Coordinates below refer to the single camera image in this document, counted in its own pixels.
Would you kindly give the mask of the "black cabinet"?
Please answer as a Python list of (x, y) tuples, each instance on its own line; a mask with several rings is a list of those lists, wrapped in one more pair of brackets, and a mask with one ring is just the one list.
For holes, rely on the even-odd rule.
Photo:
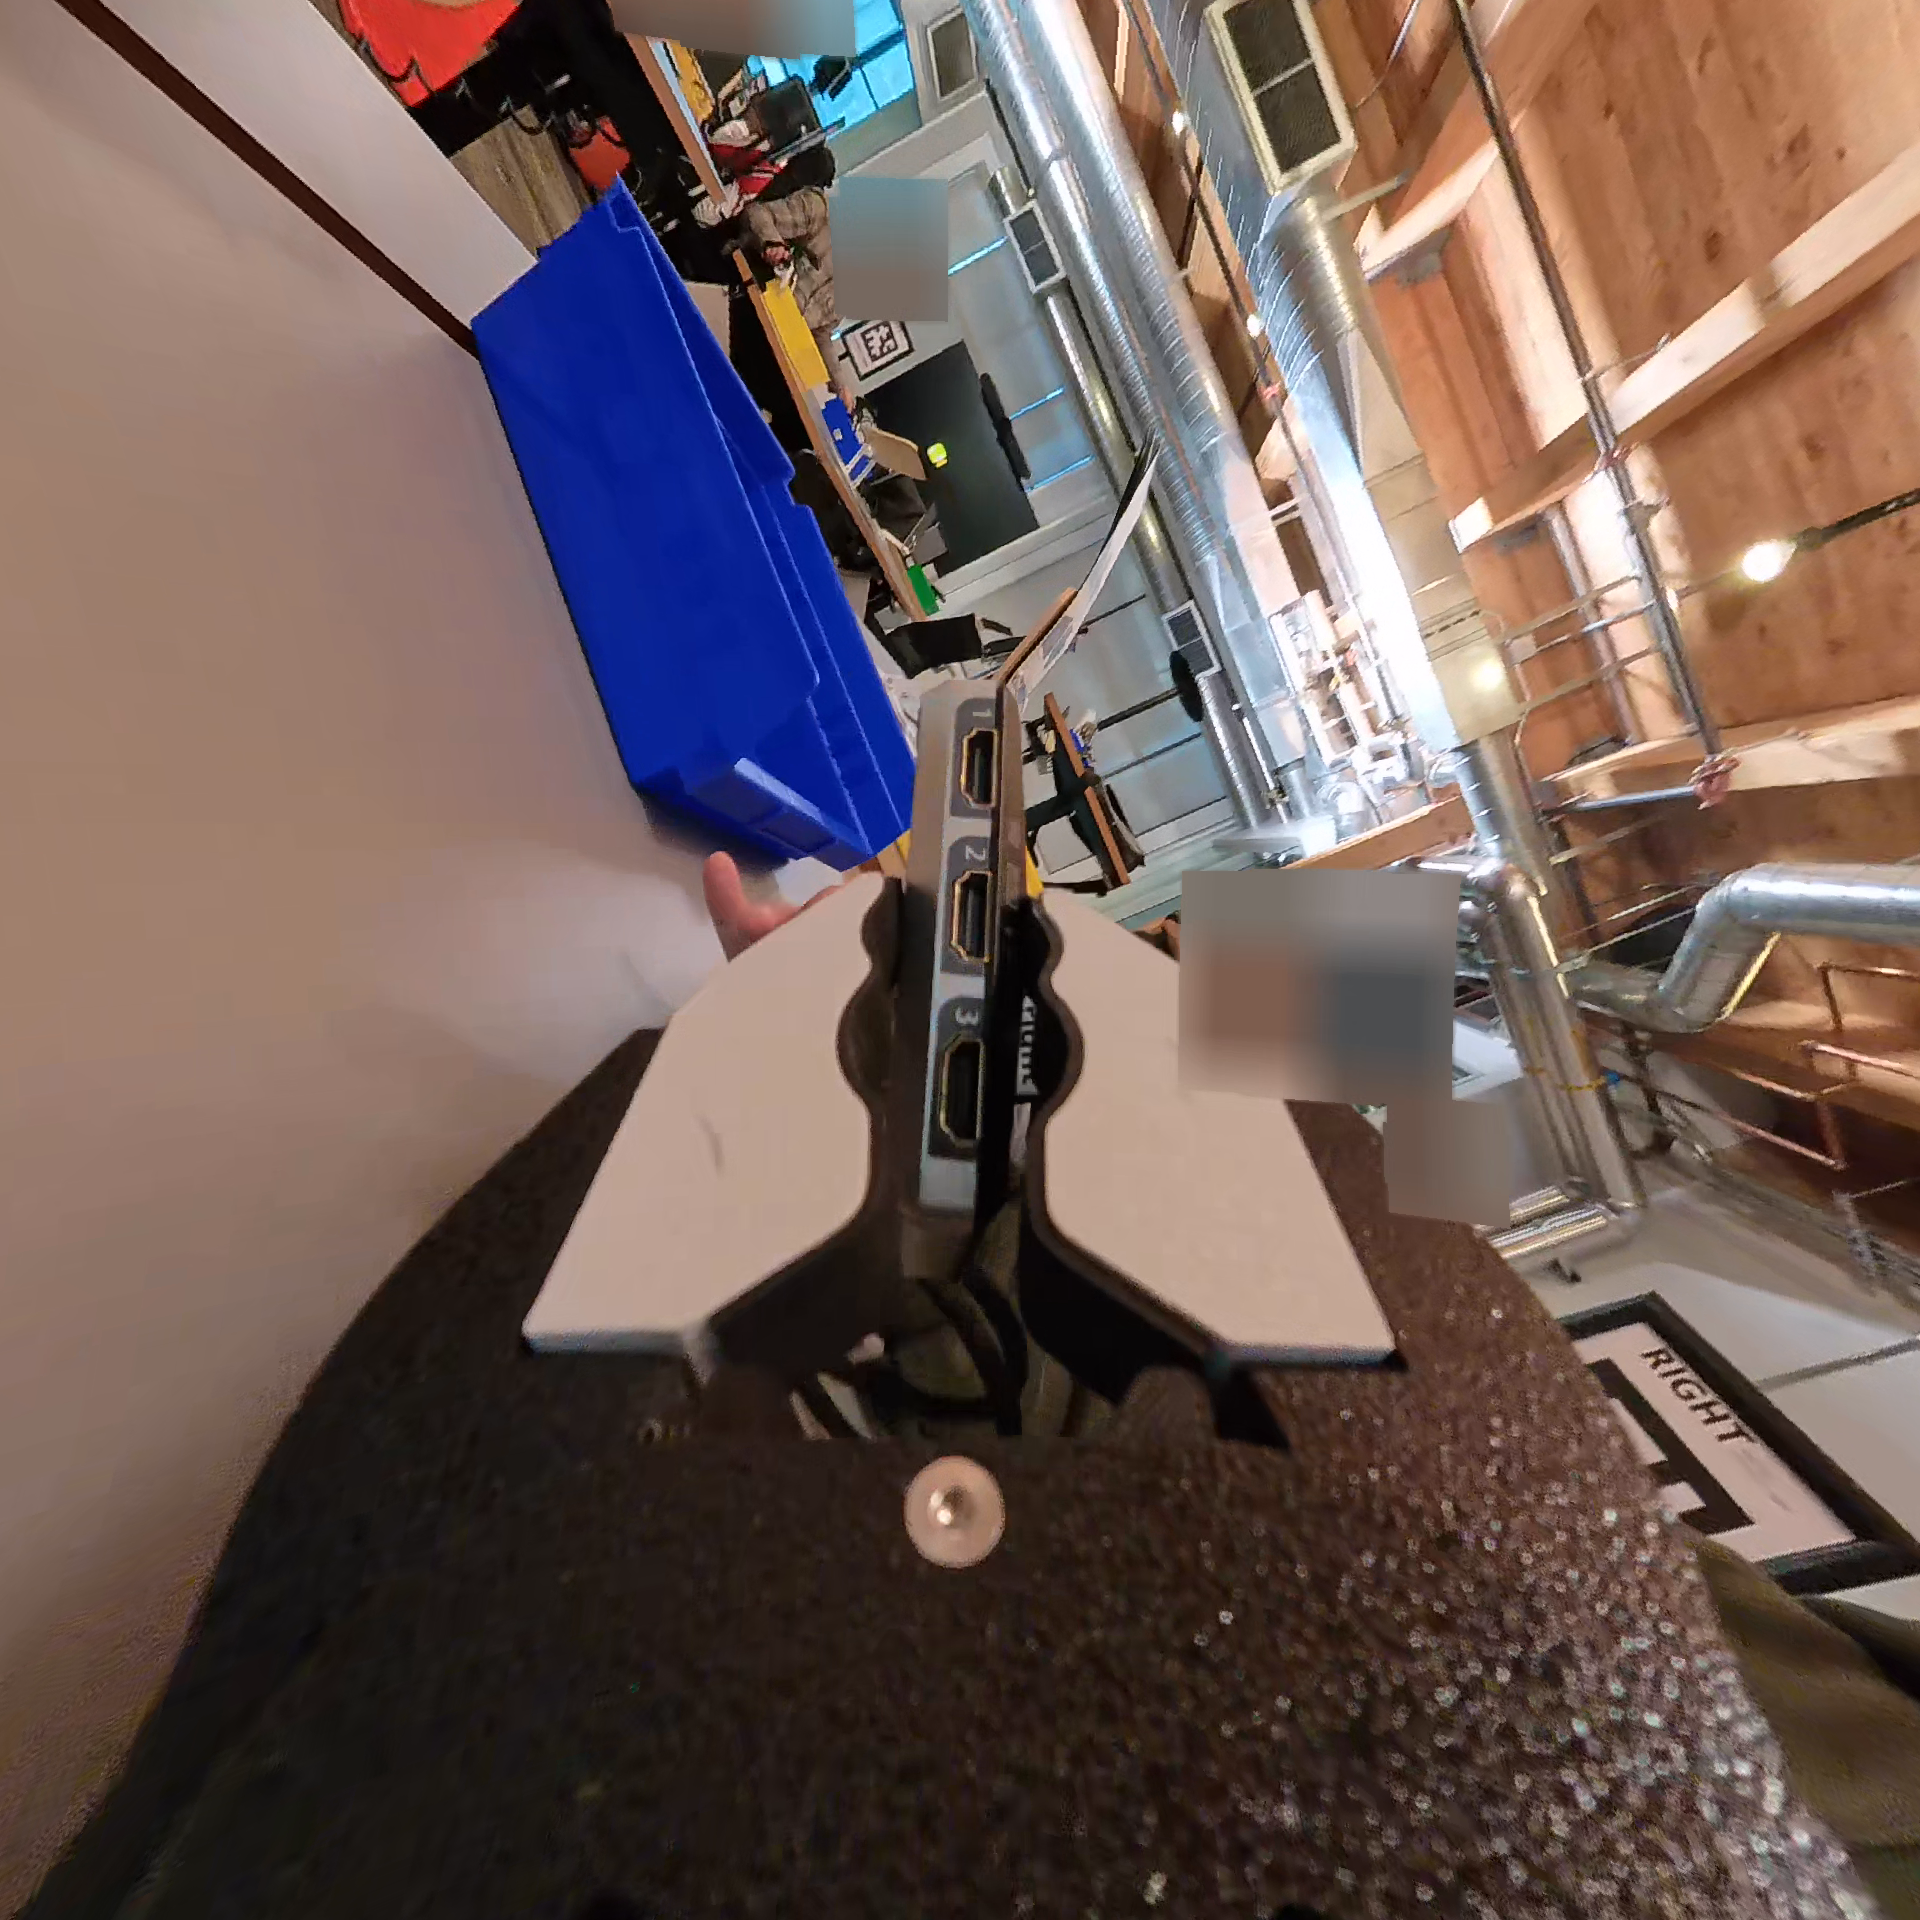
[(1037, 533), (1023, 468), (1004, 446), (964, 342), (918, 359), (870, 393), (877, 427), (918, 447), (923, 495), (943, 539), (942, 565), (966, 566)]

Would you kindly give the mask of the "blue plastic bin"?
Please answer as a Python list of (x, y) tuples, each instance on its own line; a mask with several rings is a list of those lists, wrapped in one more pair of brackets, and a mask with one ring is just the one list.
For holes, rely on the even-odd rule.
[(622, 771), (847, 871), (917, 763), (794, 463), (625, 182), (471, 321)]

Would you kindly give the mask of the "large silver air duct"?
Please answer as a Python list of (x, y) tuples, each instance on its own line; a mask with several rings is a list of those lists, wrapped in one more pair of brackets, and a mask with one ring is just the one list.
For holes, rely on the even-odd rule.
[[(1444, 527), (1430, 468), (1387, 366), (1358, 251), (1325, 188), (1275, 191), (1254, 118), (1231, 96), (1218, 7), (1158, 4), (1155, 23), (1204, 134), (1207, 171), (1299, 438), (1310, 529), (1414, 736), (1457, 779), (1474, 860), (1467, 924), (1551, 1153), (1554, 1185), (1510, 1206), (1492, 1245), (1513, 1264), (1618, 1240), (1644, 1219), (1641, 1177), (1562, 973), (1563, 896), (1519, 755), (1502, 647)], [(1169, 534), (1247, 704), (1302, 700), (1275, 657), (1279, 542), (1254, 457), (1180, 281), (1076, 4), (966, 4), (1015, 155), (1063, 244), (1068, 279), (1110, 356), (1130, 425), (1158, 443)]]

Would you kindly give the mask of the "white table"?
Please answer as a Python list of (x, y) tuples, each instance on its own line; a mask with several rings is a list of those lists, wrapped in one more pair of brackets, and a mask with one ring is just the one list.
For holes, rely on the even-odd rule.
[(142, 78), (454, 345), (533, 254), (318, 7), (68, 4)]

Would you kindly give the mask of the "person's left hand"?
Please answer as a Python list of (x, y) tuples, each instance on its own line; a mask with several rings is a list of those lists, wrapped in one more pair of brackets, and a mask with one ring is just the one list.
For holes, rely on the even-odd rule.
[(806, 901), (757, 899), (731, 852), (711, 852), (702, 869), (703, 905), (726, 963), (773, 937), (781, 925), (837, 894), (846, 878), (829, 881)]

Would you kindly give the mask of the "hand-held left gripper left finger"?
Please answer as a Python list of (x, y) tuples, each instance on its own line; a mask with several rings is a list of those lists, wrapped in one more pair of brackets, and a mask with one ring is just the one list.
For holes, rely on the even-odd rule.
[(535, 1352), (780, 1381), (914, 1326), (859, 1045), (886, 1051), (895, 889), (831, 886), (674, 1013), (547, 1270)]

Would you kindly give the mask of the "grey port switch box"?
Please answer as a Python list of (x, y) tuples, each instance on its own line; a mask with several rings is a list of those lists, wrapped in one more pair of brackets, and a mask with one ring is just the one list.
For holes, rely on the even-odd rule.
[(907, 1200), (973, 1220), (1005, 1182), (1017, 1099), (1017, 913), (1028, 896), (1023, 725), (996, 678), (949, 678), (918, 708), (900, 907)]

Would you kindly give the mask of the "small brown table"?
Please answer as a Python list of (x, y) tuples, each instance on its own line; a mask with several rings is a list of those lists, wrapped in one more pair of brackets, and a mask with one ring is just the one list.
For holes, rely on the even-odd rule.
[(1066, 708), (1046, 693), (1043, 700), (1045, 725), (1041, 726), (1046, 766), (1052, 771), (1052, 798), (1023, 811), (1023, 841), (1031, 856), (1041, 856), (1041, 832), (1046, 825), (1068, 822), (1082, 848), (1095, 862), (1090, 879), (1050, 879), (1046, 886), (1071, 896), (1106, 896), (1130, 881), (1145, 863), (1110, 783), (1099, 774), (1093, 759), (1098, 718), (1086, 710), (1079, 723), (1068, 723)]

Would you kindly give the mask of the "silver pipe elbow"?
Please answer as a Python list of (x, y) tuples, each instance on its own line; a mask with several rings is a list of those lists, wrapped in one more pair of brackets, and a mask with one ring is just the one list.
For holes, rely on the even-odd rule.
[(1598, 957), (1565, 957), (1546, 924), (1543, 894), (1497, 854), (1428, 860), (1457, 879), (1461, 919), (1485, 963), (1494, 1006), (1527, 1078), (1532, 1108), (1554, 1156), (1556, 1184), (1510, 1206), (1494, 1244), (1626, 1231), (1644, 1211), (1644, 1185), (1626, 1149), (1611, 1097), (1589, 1045), (1583, 1014), (1657, 1035), (1693, 1035), (1726, 1019), (1782, 937), (1913, 949), (1913, 862), (1759, 863), (1719, 879), (1695, 905), (1660, 973)]

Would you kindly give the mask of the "orange red object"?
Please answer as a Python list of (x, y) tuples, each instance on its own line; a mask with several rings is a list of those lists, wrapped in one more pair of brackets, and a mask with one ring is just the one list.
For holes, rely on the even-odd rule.
[(338, 1), (347, 41), (406, 107), (419, 107), (451, 88), (494, 48), (518, 7), (518, 1)]

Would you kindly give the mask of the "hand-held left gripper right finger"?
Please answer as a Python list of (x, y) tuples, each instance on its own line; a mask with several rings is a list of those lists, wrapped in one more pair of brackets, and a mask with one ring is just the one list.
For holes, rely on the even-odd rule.
[(1190, 1088), (1177, 963), (1045, 894), (1028, 905), (1020, 1311), (1098, 1393), (1181, 1368), (1378, 1368), (1396, 1337), (1283, 1099)]

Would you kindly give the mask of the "white ceiling vent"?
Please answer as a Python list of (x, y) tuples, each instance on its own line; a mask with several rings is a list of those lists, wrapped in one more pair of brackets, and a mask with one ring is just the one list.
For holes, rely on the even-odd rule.
[(1354, 117), (1307, 1), (1215, 1), (1207, 35), (1274, 198), (1356, 158)]

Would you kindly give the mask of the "long wooden table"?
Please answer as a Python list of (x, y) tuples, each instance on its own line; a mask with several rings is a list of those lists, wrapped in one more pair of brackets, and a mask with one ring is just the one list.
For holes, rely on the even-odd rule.
[[(719, 203), (730, 190), (730, 181), (723, 177), (713, 155), (708, 153), (702, 126), (683, 91), (682, 73), (670, 44), (666, 38), (639, 35), (629, 35), (626, 41), (636, 53), (639, 71), (647, 78), (667, 126), (677, 132), (702, 190), (713, 203)], [(758, 283), (750, 261), (737, 261), (737, 276), (746, 287), (791, 401), (805, 425), (815, 465), (823, 468), (831, 491), (842, 497), (851, 524), (857, 527), (859, 539), (868, 548), (877, 574), (893, 593), (900, 612), (914, 622), (930, 617), (933, 607), (921, 604), (921, 591), (906, 547), (883, 529), (881, 521), (870, 515), (870, 503), (859, 491), (859, 478), (870, 475), (876, 463), (847, 463), (831, 436), (829, 405), (837, 399), (837, 393), (829, 390), (826, 361), (801, 325), (801, 309), (791, 294), (781, 294), (773, 286)]]

